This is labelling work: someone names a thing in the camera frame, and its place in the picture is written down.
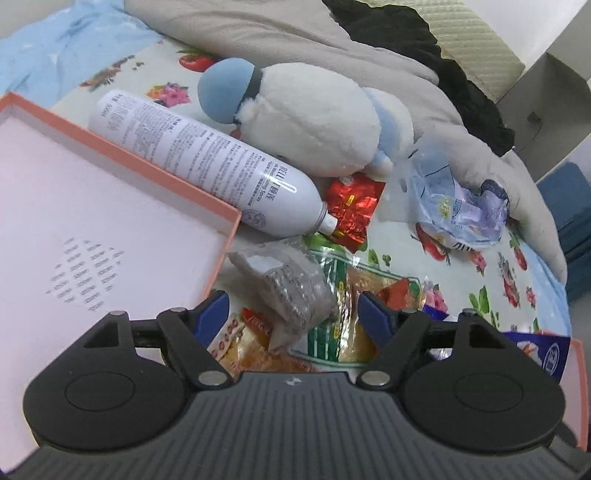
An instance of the plastic bag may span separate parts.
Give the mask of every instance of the plastic bag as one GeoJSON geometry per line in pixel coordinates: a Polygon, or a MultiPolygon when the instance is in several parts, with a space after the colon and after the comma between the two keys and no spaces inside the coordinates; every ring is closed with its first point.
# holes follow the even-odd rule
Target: plastic bag
{"type": "Polygon", "coordinates": [[[336,308],[318,262],[299,236],[231,252],[228,258],[280,317],[273,322],[272,352],[289,347],[336,308]]]}
{"type": "Polygon", "coordinates": [[[243,309],[238,318],[238,328],[218,360],[231,376],[237,378],[244,371],[293,374],[316,371],[309,362],[268,351],[271,329],[260,314],[243,309]]]}
{"type": "Polygon", "coordinates": [[[453,178],[437,141],[422,137],[409,159],[394,162],[378,208],[382,220],[419,223],[443,246],[481,250],[501,239],[508,217],[506,191],[486,180],[478,194],[453,178]]]}
{"type": "Polygon", "coordinates": [[[375,356],[376,347],[359,321],[359,295],[367,290],[395,309],[417,308],[418,279],[365,265],[359,257],[319,233],[306,237],[306,242],[334,291],[338,313],[310,330],[290,352],[327,367],[362,367],[375,356]]]}

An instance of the clear plastic bag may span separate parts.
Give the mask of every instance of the clear plastic bag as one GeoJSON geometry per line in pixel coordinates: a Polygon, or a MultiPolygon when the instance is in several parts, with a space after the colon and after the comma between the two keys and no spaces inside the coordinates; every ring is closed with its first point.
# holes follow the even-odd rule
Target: clear plastic bag
{"type": "Polygon", "coordinates": [[[422,137],[410,158],[394,162],[378,206],[382,220],[419,223],[444,247],[483,249],[498,243],[508,217],[508,196],[492,180],[478,194],[453,178],[435,138],[422,137]]]}
{"type": "Polygon", "coordinates": [[[335,296],[302,237],[254,245],[228,258],[280,317],[269,351],[289,347],[336,311],[335,296]]]}

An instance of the floral bedsheet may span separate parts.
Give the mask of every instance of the floral bedsheet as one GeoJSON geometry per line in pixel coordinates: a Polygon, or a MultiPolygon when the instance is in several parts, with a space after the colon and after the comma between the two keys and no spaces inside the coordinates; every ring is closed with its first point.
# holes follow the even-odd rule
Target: floral bedsheet
{"type": "MultiPolygon", "coordinates": [[[[96,102],[116,87],[146,95],[160,105],[231,133],[232,126],[212,122],[197,100],[200,72],[216,60],[163,39],[97,72],[53,111],[86,127],[96,102]]],[[[236,243],[242,245],[252,239],[265,240],[242,227],[236,243]]],[[[429,302],[453,316],[471,307],[501,331],[545,329],[570,335],[564,288],[537,254],[509,229],[495,247],[460,252],[443,249],[415,226],[374,218],[368,229],[367,249],[357,255],[372,268],[430,280],[436,287],[429,302]]],[[[232,311],[240,311],[245,303],[256,308],[256,297],[245,290],[239,273],[230,265],[224,266],[218,287],[229,292],[232,311]]]]}

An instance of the black plush band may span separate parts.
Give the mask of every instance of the black plush band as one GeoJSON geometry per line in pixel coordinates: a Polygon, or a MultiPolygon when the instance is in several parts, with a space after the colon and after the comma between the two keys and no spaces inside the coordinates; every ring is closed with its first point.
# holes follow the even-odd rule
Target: black plush band
{"type": "MultiPolygon", "coordinates": [[[[242,95],[242,99],[240,100],[240,104],[238,105],[238,110],[240,110],[241,105],[244,103],[245,100],[249,98],[254,98],[258,95],[259,90],[261,89],[261,81],[262,81],[262,70],[255,67],[252,71],[251,81],[248,82],[248,86],[246,87],[246,91],[244,95],[242,95]]],[[[239,124],[240,122],[236,117],[234,117],[234,123],[239,124]]]]}

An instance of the crumpled plastic wrapper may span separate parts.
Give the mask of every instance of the crumpled plastic wrapper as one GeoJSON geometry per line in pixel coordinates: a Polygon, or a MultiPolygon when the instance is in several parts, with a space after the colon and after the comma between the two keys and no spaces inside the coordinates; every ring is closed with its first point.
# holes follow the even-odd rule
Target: crumpled plastic wrapper
{"type": "Polygon", "coordinates": [[[501,239],[509,199],[493,180],[485,180],[477,193],[463,188],[437,140],[427,135],[409,158],[395,162],[378,215],[382,220],[419,223],[444,247],[481,250],[501,239]]]}
{"type": "Polygon", "coordinates": [[[249,309],[238,316],[238,327],[231,336],[227,351],[219,359],[220,364],[234,378],[242,372],[313,373],[310,362],[293,358],[286,353],[268,351],[271,329],[266,319],[249,309]]]}
{"type": "Polygon", "coordinates": [[[280,317],[272,320],[271,352],[287,349],[336,311],[335,296],[302,237],[253,245],[228,258],[280,317]]]}

